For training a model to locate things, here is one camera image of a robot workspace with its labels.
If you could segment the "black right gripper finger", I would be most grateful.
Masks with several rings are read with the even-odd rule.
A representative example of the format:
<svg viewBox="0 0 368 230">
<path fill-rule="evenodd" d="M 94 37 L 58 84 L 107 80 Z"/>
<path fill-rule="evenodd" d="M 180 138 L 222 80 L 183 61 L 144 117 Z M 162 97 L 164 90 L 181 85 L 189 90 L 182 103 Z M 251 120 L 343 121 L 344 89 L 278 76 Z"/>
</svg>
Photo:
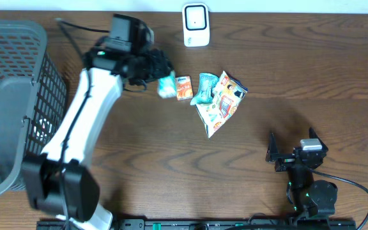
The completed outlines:
<svg viewBox="0 0 368 230">
<path fill-rule="evenodd" d="M 274 162 L 279 158 L 279 151 L 277 148 L 277 143 L 276 143 L 276 139 L 274 136 L 273 132 L 270 132 L 269 134 L 269 144 L 268 144 L 268 149 L 266 152 L 266 157 L 265 160 L 267 162 Z"/>
<path fill-rule="evenodd" d="M 310 127 L 309 128 L 309 137 L 311 138 L 311 139 L 317 139 L 319 142 L 320 142 L 320 144 L 321 144 L 321 146 L 322 146 L 322 151 L 324 151 L 324 152 L 327 152 L 328 151 L 328 147 L 326 146 L 326 144 L 321 140 L 321 138 L 317 135 L 317 133 L 315 132 L 315 130 L 312 128 L 312 127 Z"/>
</svg>

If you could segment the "white teal tissue pack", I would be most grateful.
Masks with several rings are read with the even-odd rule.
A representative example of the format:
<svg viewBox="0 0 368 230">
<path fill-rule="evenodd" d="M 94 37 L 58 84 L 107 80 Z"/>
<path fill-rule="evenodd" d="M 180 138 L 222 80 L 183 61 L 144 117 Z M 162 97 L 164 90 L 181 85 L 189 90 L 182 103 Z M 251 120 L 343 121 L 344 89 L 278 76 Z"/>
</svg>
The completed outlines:
<svg viewBox="0 0 368 230">
<path fill-rule="evenodd" d="M 161 98 L 172 98 L 177 94 L 175 71 L 158 80 L 157 93 Z"/>
</svg>

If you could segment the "orange tissue packet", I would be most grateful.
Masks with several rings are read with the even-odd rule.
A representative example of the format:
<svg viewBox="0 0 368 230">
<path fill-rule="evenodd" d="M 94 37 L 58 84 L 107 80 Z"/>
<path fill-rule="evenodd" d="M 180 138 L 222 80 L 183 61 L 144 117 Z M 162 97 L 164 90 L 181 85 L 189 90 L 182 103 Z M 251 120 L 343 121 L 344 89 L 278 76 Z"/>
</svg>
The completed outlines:
<svg viewBox="0 0 368 230">
<path fill-rule="evenodd" d="M 190 76 L 176 78 L 177 100 L 187 100 L 193 98 L 192 82 Z"/>
</svg>

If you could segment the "teal snack packet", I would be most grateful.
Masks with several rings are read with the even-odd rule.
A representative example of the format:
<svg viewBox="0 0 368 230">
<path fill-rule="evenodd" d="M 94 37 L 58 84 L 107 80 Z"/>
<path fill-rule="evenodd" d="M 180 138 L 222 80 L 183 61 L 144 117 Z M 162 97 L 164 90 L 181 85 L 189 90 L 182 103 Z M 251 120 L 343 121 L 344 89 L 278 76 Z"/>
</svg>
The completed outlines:
<svg viewBox="0 0 368 230">
<path fill-rule="evenodd" d="M 213 88 L 216 86 L 219 78 L 211 73 L 199 74 L 199 87 L 196 96 L 194 96 L 190 104 L 210 104 L 213 101 Z"/>
</svg>

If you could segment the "yellow printed bag pack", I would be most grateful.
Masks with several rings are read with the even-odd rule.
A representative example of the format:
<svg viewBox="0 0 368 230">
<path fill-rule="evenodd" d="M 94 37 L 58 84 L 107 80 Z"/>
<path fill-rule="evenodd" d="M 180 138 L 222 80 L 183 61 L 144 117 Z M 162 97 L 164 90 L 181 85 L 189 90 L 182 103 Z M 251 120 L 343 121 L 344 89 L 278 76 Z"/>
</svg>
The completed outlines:
<svg viewBox="0 0 368 230">
<path fill-rule="evenodd" d="M 248 89 L 223 71 L 212 93 L 212 103 L 195 105 L 208 138 L 233 116 Z"/>
</svg>

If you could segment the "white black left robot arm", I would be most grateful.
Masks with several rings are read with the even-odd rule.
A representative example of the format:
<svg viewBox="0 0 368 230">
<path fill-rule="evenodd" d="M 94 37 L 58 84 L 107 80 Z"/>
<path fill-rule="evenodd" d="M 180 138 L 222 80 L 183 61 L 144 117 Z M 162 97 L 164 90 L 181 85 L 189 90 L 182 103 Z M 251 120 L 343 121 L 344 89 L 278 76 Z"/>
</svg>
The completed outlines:
<svg viewBox="0 0 368 230">
<path fill-rule="evenodd" d="M 159 49 L 137 54 L 91 49 L 62 124 L 40 155 L 24 157 L 21 173 L 29 204 L 64 219 L 63 229 L 110 229 L 113 214 L 100 203 L 100 187 L 89 171 L 105 120 L 125 83 L 145 86 L 173 71 Z"/>
</svg>

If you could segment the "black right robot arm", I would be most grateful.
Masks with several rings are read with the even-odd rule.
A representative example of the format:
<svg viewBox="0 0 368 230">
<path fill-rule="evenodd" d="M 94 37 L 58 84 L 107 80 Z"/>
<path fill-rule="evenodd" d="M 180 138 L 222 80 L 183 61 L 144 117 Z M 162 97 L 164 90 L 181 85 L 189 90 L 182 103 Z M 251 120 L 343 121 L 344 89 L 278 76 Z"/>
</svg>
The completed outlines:
<svg viewBox="0 0 368 230">
<path fill-rule="evenodd" d="M 313 128 L 309 129 L 309 138 L 302 139 L 291 153 L 281 153 L 274 134 L 269 135 L 265 160 L 275 164 L 275 171 L 288 173 L 288 201 L 305 218 L 328 217 L 335 213 L 337 186 L 313 177 L 313 171 L 323 163 L 327 152 L 328 147 Z"/>
</svg>

